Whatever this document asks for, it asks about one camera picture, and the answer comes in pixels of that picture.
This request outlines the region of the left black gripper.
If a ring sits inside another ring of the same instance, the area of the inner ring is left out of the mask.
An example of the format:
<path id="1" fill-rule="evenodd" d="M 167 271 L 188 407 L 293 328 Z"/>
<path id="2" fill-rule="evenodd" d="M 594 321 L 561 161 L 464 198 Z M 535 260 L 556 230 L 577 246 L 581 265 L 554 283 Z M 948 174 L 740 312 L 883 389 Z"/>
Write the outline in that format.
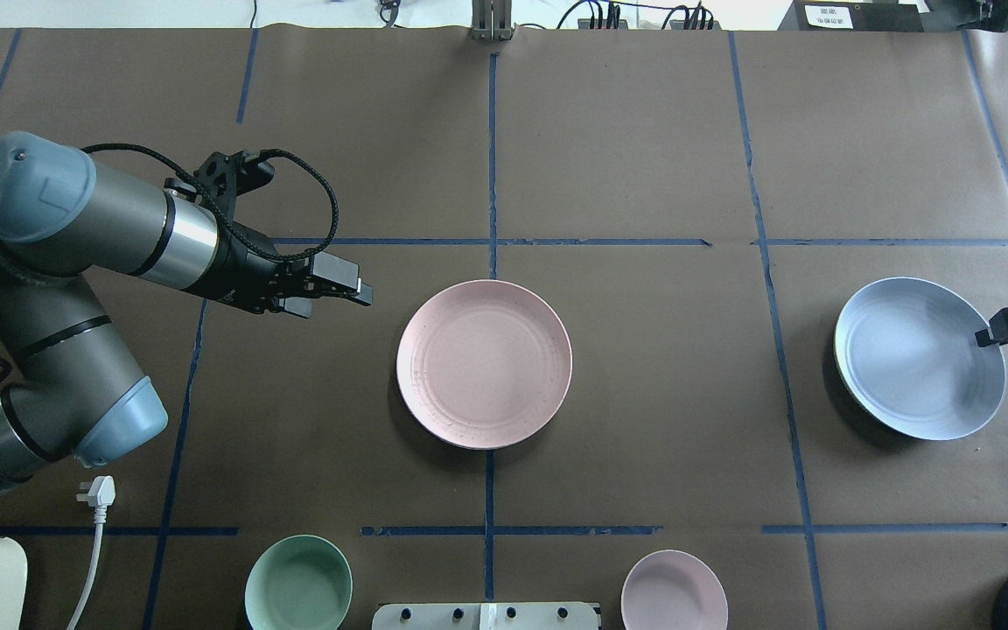
<path id="1" fill-rule="evenodd" d="M 283 279 L 288 263 L 269 262 L 253 254 L 232 235 L 223 220 L 215 221 L 219 239 L 203 275 L 199 277 L 199 297 L 245 312 L 285 312 L 311 319 L 319 300 L 339 299 L 360 306 L 375 302 L 375 290 L 363 283 L 360 268 L 332 254 L 316 254 L 311 259 L 313 282 L 291 284 Z"/>

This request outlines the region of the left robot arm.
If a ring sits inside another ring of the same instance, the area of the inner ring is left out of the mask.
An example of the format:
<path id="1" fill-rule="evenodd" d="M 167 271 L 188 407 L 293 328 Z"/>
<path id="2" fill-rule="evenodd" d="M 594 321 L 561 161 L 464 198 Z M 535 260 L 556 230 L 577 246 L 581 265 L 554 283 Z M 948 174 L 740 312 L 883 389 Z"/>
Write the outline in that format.
<path id="1" fill-rule="evenodd" d="M 281 254 L 236 222 L 272 160 L 311 175 L 331 204 L 316 247 Z M 72 456 L 107 466 L 152 440 L 168 415 L 151 378 L 85 279 L 99 267 L 253 314 L 309 318 L 319 298 L 371 305 L 355 263 L 329 254 L 339 200 L 284 149 L 214 152 L 185 171 L 131 143 L 64 146 L 0 138 L 0 495 Z"/>

